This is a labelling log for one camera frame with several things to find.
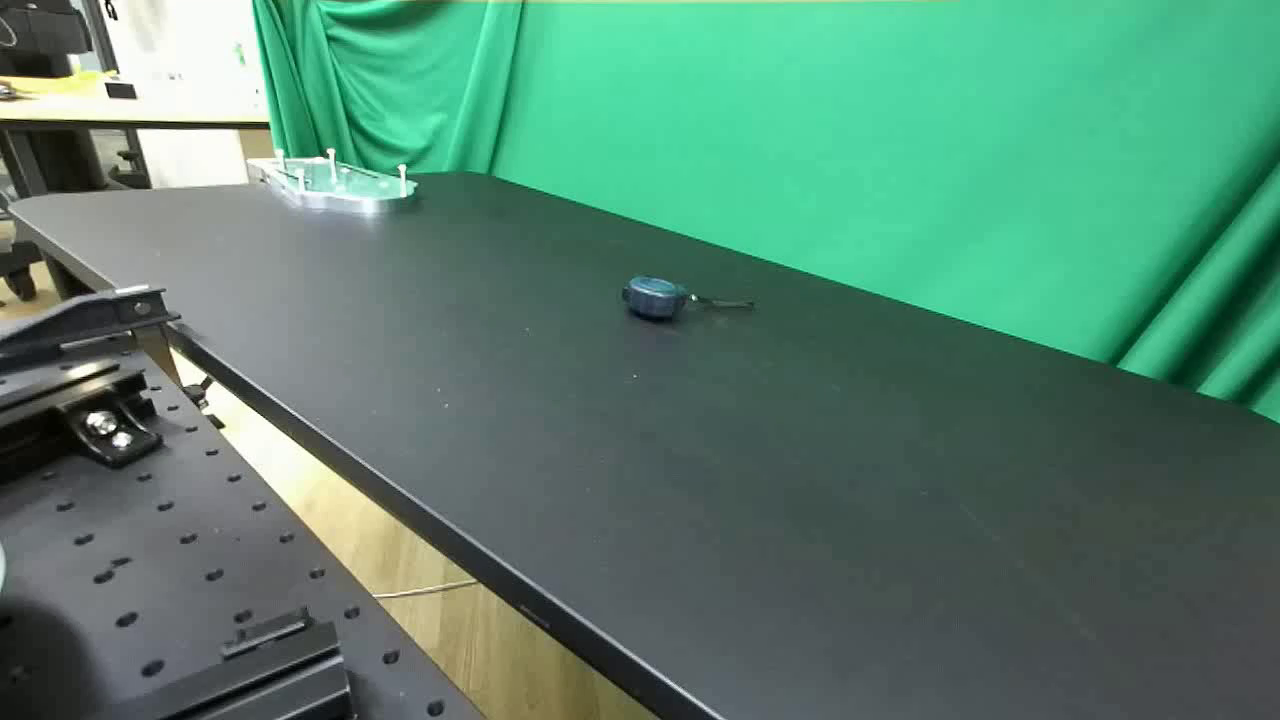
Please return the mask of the dark blue tape measure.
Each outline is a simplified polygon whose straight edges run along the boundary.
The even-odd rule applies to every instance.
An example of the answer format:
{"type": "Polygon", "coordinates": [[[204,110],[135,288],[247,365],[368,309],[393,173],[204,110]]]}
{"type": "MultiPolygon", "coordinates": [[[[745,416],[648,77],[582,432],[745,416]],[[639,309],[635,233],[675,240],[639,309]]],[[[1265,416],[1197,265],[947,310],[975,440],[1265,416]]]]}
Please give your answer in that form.
{"type": "Polygon", "coordinates": [[[618,300],[639,321],[675,321],[686,305],[705,305],[710,310],[746,310],[746,300],[701,296],[668,275],[629,275],[618,300]]]}

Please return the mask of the green backdrop curtain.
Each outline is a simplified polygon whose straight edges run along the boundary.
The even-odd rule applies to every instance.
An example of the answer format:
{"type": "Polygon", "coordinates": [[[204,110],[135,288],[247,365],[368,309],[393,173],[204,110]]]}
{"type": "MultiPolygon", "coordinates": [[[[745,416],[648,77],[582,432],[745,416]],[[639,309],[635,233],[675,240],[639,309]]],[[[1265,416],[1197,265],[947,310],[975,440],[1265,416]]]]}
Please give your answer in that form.
{"type": "Polygon", "coordinates": [[[1280,0],[247,0],[272,140],[1280,416],[1280,0]]]}

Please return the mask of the black perforated optical breadboard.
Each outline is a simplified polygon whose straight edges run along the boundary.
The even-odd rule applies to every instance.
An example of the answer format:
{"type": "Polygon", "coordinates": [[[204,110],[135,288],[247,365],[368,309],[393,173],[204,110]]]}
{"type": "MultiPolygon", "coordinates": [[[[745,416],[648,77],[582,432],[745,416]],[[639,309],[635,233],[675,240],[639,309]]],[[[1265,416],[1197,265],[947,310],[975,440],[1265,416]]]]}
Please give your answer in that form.
{"type": "Polygon", "coordinates": [[[152,358],[0,375],[0,720],[475,720],[152,358]]]}

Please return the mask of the wooden background desk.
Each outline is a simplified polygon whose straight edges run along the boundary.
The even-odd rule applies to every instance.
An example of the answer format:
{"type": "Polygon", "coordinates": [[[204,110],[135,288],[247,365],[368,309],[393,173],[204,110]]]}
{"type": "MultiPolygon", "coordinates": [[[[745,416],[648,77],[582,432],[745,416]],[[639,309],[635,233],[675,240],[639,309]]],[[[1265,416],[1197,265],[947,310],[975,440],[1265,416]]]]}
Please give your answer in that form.
{"type": "Polygon", "coordinates": [[[83,122],[83,126],[263,126],[260,96],[135,96],[115,101],[98,73],[6,77],[3,122],[83,122]]]}

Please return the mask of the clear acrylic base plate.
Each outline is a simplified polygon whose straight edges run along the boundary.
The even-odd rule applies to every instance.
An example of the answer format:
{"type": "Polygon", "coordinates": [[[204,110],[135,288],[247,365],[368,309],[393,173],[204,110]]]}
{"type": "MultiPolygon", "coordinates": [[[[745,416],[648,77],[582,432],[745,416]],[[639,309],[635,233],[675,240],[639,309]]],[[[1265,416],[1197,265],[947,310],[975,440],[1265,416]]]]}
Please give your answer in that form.
{"type": "Polygon", "coordinates": [[[334,155],[260,155],[247,177],[302,209],[383,212],[417,197],[408,166],[383,177],[334,155]]]}

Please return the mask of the black metal clamp bracket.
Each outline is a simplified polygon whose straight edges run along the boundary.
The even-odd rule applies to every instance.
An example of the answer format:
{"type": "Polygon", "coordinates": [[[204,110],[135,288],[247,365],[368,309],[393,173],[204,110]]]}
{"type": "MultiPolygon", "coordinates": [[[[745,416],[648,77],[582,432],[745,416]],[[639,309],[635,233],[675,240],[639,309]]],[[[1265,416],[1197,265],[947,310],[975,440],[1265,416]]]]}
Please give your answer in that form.
{"type": "Polygon", "coordinates": [[[164,322],[172,322],[172,310],[157,285],[83,290],[47,310],[6,322],[0,333],[0,368],[13,372],[53,365],[73,346],[125,341],[164,322]]]}

